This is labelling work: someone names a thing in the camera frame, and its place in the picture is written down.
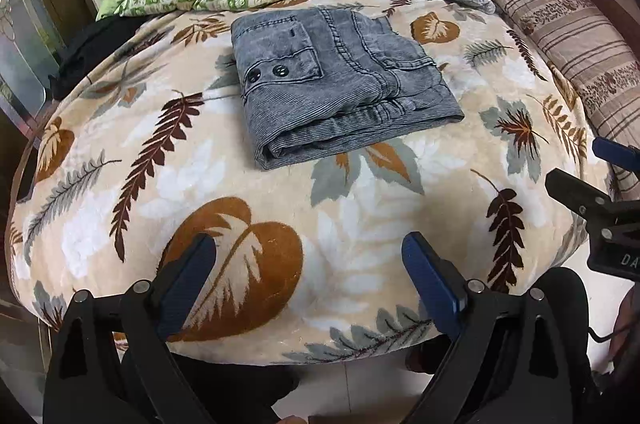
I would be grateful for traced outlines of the striped floral beige pillow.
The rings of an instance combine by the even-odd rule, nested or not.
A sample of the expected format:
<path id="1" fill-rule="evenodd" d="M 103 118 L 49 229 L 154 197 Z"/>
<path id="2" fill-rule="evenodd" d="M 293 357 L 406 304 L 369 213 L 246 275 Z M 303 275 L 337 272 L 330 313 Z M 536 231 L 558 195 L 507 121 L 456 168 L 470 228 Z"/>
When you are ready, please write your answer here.
<path id="1" fill-rule="evenodd" d="M 597 136 L 639 147 L 639 61 L 592 0 L 494 0 L 566 78 Z"/>

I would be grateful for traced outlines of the grey denim pants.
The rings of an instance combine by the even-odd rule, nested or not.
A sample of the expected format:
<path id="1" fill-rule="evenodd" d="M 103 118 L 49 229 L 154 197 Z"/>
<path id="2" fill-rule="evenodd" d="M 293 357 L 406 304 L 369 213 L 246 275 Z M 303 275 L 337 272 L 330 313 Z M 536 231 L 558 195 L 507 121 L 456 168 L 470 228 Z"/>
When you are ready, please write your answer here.
<path id="1" fill-rule="evenodd" d="M 435 61 L 384 17 L 345 8 L 273 10 L 235 20 L 231 41 L 263 170 L 464 118 Z"/>

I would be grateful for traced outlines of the leaf pattern fleece blanket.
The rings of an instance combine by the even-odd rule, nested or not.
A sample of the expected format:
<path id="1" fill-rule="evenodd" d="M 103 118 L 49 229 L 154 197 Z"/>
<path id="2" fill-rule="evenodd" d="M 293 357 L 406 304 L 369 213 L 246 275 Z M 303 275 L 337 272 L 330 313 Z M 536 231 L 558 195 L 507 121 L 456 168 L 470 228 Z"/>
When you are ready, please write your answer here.
<path id="1" fill-rule="evenodd" d="M 465 277 L 520 294 L 586 240 L 553 201 L 560 168 L 605 189 L 582 103 L 494 14 L 442 0 L 285 0 L 387 19 L 436 63 L 464 118 L 278 170 L 250 152 L 234 14 L 142 25 L 46 117 L 14 178 L 14 295 L 58 328 L 73 295 L 126 291 L 209 234 L 217 259 L 170 346 L 193 358 L 314 363 L 432 338 L 400 256 L 422 233 Z"/>

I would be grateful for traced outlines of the black garment on bed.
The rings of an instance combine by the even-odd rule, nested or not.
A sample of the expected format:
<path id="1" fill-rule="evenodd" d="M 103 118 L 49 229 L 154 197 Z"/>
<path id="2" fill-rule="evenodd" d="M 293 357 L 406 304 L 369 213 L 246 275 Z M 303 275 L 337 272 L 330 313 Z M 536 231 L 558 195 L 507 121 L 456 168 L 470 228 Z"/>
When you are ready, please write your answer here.
<path id="1" fill-rule="evenodd" d="M 49 76 L 52 98 L 62 101 L 103 60 L 128 42 L 150 16 L 111 16 L 79 32 L 63 52 L 60 68 Z"/>

